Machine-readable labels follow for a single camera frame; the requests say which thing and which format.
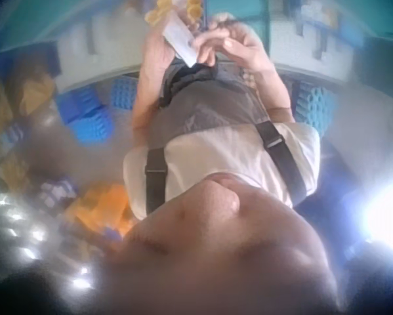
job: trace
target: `blue plastic crate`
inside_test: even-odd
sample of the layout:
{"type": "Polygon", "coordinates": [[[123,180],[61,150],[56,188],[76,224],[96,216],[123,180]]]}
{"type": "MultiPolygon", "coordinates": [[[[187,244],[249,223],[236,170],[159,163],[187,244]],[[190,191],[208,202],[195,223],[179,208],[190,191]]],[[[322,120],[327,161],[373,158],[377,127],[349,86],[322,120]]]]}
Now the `blue plastic crate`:
{"type": "Polygon", "coordinates": [[[57,95],[55,101],[65,125],[100,107],[100,101],[92,85],[57,95]]]}
{"type": "Polygon", "coordinates": [[[78,141],[84,144],[104,142],[114,131],[113,119],[109,109],[101,106],[71,122],[68,126],[78,141]]]}
{"type": "Polygon", "coordinates": [[[118,77],[113,82],[110,104],[122,110],[132,110],[138,91],[138,80],[133,77],[118,77]]]}
{"type": "Polygon", "coordinates": [[[307,123],[322,137],[329,128],[337,107],[336,95],[331,91],[307,83],[301,83],[294,118],[307,123]]]}

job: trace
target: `blue object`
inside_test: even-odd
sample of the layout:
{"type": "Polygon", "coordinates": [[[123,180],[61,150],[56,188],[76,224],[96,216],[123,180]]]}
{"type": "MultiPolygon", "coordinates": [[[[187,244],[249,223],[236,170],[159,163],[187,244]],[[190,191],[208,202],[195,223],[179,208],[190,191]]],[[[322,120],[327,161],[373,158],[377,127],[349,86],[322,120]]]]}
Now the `blue object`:
{"type": "Polygon", "coordinates": [[[122,110],[132,110],[138,89],[138,80],[133,77],[118,77],[110,93],[110,104],[122,110]]]}
{"type": "Polygon", "coordinates": [[[83,115],[71,122],[68,127],[72,130],[78,141],[83,144],[104,142],[114,131],[113,119],[109,109],[105,106],[83,115]]]}
{"type": "Polygon", "coordinates": [[[353,47],[363,47],[364,46],[364,34],[359,26],[351,22],[345,16],[341,17],[339,23],[339,33],[341,37],[350,43],[353,47]]]}
{"type": "Polygon", "coordinates": [[[117,242],[121,242],[123,239],[122,235],[120,235],[118,231],[108,227],[104,228],[104,236],[106,236],[111,241],[117,241],[117,242]]]}
{"type": "Polygon", "coordinates": [[[335,94],[323,87],[301,83],[294,118],[315,128],[322,137],[333,120],[336,107],[335,94]]]}
{"type": "Polygon", "coordinates": [[[92,85],[57,95],[55,101],[65,125],[100,107],[100,101],[92,85]]]}

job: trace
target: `person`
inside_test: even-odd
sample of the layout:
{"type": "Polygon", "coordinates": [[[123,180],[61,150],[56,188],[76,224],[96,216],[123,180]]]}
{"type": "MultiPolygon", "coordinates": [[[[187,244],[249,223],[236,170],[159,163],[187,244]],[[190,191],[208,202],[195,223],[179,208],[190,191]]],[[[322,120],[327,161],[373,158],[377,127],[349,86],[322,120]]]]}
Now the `person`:
{"type": "Polygon", "coordinates": [[[225,23],[231,19],[216,16],[192,42],[207,66],[171,72],[165,22],[146,40],[132,118],[136,146],[124,160],[140,222],[103,267],[98,303],[107,314],[338,311],[324,246],[293,210],[297,191],[289,191],[258,126],[270,123],[283,137],[278,143],[295,160],[306,196],[317,185],[318,133],[295,123],[262,41],[244,24],[225,23]],[[259,97],[216,53],[254,75],[259,97]]]}

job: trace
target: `paper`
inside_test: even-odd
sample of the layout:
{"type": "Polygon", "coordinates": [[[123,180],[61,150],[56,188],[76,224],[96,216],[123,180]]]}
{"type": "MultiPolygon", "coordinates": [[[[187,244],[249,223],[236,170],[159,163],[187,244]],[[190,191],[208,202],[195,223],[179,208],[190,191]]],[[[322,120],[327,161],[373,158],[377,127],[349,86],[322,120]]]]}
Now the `paper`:
{"type": "Polygon", "coordinates": [[[175,11],[170,13],[163,35],[189,68],[197,62],[198,51],[190,46],[194,36],[175,11]]]}

